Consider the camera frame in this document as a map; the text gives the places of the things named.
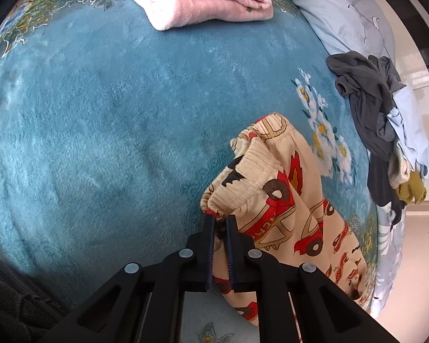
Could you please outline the light blue shirt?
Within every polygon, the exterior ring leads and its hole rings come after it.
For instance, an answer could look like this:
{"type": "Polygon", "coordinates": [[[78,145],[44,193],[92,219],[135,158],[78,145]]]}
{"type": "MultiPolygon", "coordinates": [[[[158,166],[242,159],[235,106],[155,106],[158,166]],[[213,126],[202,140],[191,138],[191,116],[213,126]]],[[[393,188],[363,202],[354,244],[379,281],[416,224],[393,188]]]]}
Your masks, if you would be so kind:
{"type": "Polygon", "coordinates": [[[395,106],[388,112],[388,121],[396,133],[397,146],[410,164],[417,170],[424,184],[429,180],[429,140],[423,125],[413,89],[405,85],[393,92],[395,106]]]}

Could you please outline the black garment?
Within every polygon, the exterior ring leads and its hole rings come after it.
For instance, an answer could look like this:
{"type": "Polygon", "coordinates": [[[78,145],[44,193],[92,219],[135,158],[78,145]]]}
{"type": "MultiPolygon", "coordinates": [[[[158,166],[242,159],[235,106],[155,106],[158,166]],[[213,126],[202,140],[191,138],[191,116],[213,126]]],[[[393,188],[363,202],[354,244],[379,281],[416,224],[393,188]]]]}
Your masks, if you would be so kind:
{"type": "Polygon", "coordinates": [[[402,220],[406,203],[399,199],[388,180],[388,163],[373,153],[369,153],[367,187],[379,215],[392,229],[402,220]]]}

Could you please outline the light blue floral pillow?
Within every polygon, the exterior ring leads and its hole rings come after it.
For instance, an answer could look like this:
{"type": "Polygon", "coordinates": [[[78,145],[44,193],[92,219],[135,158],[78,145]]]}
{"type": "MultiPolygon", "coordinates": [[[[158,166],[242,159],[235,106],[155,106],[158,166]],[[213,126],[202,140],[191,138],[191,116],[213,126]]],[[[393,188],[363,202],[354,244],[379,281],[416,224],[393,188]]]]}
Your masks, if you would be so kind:
{"type": "Polygon", "coordinates": [[[375,0],[292,0],[326,51],[395,59],[394,34],[375,0]]]}

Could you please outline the dark grey garment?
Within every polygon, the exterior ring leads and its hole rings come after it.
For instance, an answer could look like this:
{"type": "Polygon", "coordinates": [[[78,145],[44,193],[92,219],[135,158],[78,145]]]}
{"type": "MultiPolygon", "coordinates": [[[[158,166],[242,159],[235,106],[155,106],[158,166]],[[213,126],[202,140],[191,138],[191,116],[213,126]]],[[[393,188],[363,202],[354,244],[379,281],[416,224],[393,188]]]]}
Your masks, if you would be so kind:
{"type": "Polygon", "coordinates": [[[389,160],[395,131],[387,125],[387,115],[396,107],[393,92],[404,87],[392,60],[350,51],[327,57],[326,64],[336,76],[337,91],[349,100],[364,146],[378,159],[389,160]]]}

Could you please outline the light blue floral duvet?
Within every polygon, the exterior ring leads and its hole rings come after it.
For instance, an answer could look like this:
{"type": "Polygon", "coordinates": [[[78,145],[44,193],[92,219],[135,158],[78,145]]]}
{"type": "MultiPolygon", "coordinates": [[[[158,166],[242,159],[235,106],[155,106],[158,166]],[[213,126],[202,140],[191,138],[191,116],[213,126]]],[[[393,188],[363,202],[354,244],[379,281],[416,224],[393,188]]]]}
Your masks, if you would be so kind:
{"type": "Polygon", "coordinates": [[[396,214],[391,203],[378,209],[378,257],[370,315],[377,318],[384,309],[402,263],[405,213],[396,214]]]}

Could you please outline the beige car print pants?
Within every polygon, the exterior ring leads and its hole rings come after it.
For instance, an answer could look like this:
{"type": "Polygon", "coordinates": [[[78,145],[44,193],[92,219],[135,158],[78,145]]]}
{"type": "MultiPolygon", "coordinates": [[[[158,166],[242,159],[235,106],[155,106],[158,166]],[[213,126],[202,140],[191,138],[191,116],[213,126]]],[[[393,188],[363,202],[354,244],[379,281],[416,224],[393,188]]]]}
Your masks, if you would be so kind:
{"type": "Polygon", "coordinates": [[[239,232],[279,262],[314,263],[368,309],[367,263],[348,222],[325,198],[317,160],[279,113],[264,116],[231,142],[234,160],[202,195],[218,222],[233,215],[239,232]]]}

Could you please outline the olive green knit sweater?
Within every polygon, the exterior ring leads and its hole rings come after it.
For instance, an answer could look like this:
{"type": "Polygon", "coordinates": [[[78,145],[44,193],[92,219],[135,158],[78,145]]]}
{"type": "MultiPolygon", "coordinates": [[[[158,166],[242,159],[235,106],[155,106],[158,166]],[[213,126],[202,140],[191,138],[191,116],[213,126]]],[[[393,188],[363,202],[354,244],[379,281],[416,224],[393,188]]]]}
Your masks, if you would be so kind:
{"type": "Polygon", "coordinates": [[[421,204],[427,196],[427,190],[418,171],[412,171],[408,182],[395,189],[398,198],[404,203],[421,204]]]}

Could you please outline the cream fluffy sweater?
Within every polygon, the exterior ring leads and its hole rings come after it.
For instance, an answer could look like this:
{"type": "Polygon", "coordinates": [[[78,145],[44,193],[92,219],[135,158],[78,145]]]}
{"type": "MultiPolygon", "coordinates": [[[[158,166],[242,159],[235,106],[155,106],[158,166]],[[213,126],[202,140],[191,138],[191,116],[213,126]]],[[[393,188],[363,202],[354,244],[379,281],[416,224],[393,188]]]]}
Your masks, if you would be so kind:
{"type": "Polygon", "coordinates": [[[395,144],[388,164],[388,180],[393,189],[409,181],[412,172],[411,164],[404,157],[402,148],[395,144]]]}

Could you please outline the teal floral bed blanket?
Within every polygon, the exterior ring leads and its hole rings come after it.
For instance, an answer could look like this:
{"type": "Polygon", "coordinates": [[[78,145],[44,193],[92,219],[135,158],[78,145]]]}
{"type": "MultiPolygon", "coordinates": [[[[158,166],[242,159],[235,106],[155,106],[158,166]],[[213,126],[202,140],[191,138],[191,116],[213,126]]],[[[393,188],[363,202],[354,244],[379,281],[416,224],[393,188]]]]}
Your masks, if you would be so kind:
{"type": "Polygon", "coordinates": [[[360,241],[371,303],[367,151],[291,0],[272,0],[268,21],[166,32],[133,0],[0,1],[2,261],[70,314],[126,264],[182,249],[231,140],[278,112],[360,241]]]}

